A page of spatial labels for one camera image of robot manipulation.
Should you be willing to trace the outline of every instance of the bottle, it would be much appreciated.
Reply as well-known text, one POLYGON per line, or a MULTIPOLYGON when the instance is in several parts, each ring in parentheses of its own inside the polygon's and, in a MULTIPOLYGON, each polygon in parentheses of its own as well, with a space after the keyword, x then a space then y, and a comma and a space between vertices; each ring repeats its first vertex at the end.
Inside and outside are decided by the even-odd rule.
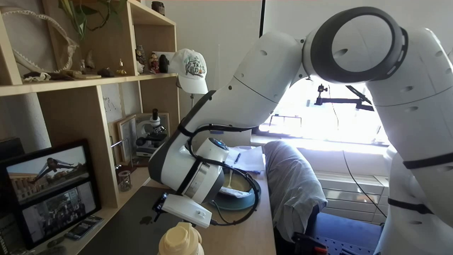
POLYGON ((200 233, 190 223, 178 223, 160 239, 159 255, 204 255, 200 233))

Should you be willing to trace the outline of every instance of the monitor screen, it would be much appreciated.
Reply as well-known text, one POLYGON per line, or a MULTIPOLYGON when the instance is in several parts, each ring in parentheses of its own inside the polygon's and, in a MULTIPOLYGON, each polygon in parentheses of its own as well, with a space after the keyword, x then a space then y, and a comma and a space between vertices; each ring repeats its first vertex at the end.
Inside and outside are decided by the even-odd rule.
POLYGON ((101 209, 86 141, 0 164, 27 249, 101 209))

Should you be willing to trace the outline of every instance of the window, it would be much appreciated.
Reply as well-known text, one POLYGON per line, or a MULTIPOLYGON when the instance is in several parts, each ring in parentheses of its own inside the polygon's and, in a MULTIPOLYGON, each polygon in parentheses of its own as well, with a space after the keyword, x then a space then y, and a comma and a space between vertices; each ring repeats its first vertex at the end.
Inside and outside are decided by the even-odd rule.
MULTIPOLYGON (((259 127, 259 134, 290 138, 388 145, 377 113, 358 111, 354 104, 314 105, 320 84, 309 80, 296 83, 283 96, 275 113, 259 127)), ((323 98, 357 97, 343 86, 323 84, 329 88, 323 98)), ((368 100, 371 96, 365 84, 354 86, 368 100)))

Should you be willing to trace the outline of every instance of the white cloth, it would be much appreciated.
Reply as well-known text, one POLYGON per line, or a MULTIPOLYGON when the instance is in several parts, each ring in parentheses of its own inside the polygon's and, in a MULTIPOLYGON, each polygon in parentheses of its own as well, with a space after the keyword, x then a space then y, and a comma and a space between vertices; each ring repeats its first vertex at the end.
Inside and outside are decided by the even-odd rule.
POLYGON ((270 142, 263 147, 273 227, 283 240, 293 243, 295 233, 304 233, 316 206, 327 200, 306 158, 293 147, 270 142))

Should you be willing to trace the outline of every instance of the baseball cap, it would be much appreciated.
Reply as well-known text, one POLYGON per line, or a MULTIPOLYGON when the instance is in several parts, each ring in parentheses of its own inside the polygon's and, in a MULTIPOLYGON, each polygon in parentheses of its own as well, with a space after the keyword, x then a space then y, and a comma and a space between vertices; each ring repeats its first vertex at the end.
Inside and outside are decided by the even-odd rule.
POLYGON ((187 94, 207 94, 207 63, 204 57, 188 49, 178 50, 170 60, 170 73, 178 74, 180 87, 187 94))

